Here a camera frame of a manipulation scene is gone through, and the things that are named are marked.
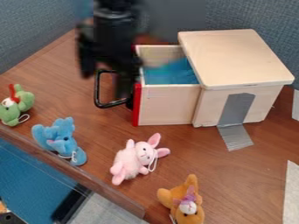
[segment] metal handle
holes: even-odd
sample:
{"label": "metal handle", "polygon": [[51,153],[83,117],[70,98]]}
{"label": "metal handle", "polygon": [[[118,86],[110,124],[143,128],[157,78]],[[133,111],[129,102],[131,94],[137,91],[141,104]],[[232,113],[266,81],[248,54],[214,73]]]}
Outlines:
{"label": "metal handle", "polygon": [[100,108],[100,109],[108,109],[108,108],[112,108],[121,104],[126,103],[129,99],[125,98],[122,100],[118,100],[118,101],[111,101],[108,103],[102,103],[100,101],[100,77],[101,74],[117,74],[116,71],[114,70],[99,70],[97,71],[96,75],[95,75],[95,80],[94,80],[94,104],[96,107]]}

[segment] red ribbon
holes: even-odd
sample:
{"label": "red ribbon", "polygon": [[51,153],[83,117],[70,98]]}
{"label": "red ribbon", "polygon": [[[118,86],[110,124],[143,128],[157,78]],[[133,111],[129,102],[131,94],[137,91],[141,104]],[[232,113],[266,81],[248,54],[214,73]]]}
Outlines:
{"label": "red ribbon", "polygon": [[9,85],[10,99],[16,103],[20,103],[20,99],[16,97],[16,91],[12,84]]}

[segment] stuffed animal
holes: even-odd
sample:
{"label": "stuffed animal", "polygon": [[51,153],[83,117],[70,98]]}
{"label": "stuffed animal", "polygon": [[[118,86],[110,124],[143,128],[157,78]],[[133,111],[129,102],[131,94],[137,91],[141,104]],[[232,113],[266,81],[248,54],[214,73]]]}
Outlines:
{"label": "stuffed animal", "polygon": [[170,209],[170,217],[177,224],[203,224],[205,213],[198,194],[198,179],[190,174],[187,180],[170,190],[160,188],[158,200]]}
{"label": "stuffed animal", "polygon": [[34,125],[31,132],[43,149],[57,151],[62,158],[71,158],[71,165],[83,165],[87,161],[87,154],[74,140],[74,130],[73,118],[67,117],[57,119],[52,127]]}
{"label": "stuffed animal", "polygon": [[128,140],[126,149],[117,152],[115,162],[110,168],[113,175],[112,183],[118,186],[124,179],[134,179],[138,173],[147,175],[154,171],[157,159],[170,154],[167,148],[155,149],[160,139],[161,135],[156,133],[147,143],[134,143],[132,139]]}
{"label": "stuffed animal", "polygon": [[34,94],[25,92],[19,84],[10,84],[10,97],[4,99],[0,104],[0,120],[8,126],[16,126],[29,119],[29,115],[21,115],[29,110],[34,103]]}

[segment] orange plush toy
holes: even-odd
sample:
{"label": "orange plush toy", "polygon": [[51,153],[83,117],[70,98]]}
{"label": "orange plush toy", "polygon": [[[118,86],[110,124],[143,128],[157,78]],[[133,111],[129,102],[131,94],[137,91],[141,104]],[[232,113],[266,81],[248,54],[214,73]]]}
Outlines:
{"label": "orange plush toy", "polygon": [[170,190],[157,191],[159,201],[170,209],[170,217],[177,224],[203,224],[205,213],[203,200],[198,194],[198,179],[190,174],[187,180]]}

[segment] wooden table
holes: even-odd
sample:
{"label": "wooden table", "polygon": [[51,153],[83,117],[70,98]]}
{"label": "wooden table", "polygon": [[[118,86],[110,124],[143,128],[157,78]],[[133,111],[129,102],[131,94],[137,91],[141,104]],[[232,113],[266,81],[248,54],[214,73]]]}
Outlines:
{"label": "wooden table", "polygon": [[[205,223],[282,223],[287,160],[299,164],[299,122],[291,119],[291,88],[283,89],[266,121],[245,124],[254,146],[228,152],[214,127],[135,128],[130,122],[131,111],[125,107],[96,108],[94,82],[80,77],[73,37],[73,31],[68,32],[0,76],[0,99],[8,96],[10,83],[20,83],[37,97],[31,119],[15,128],[0,125],[0,137],[132,213],[143,216],[144,209],[144,219],[150,223],[170,223],[169,211],[157,201],[156,190],[179,185],[190,173],[199,179]],[[80,168],[41,150],[32,141],[34,124],[50,125],[56,118],[67,116],[74,118],[74,136],[88,155]],[[150,175],[112,186],[109,168],[115,153],[128,139],[146,140],[156,132],[163,137],[160,146],[169,147],[171,155],[160,159]]]}

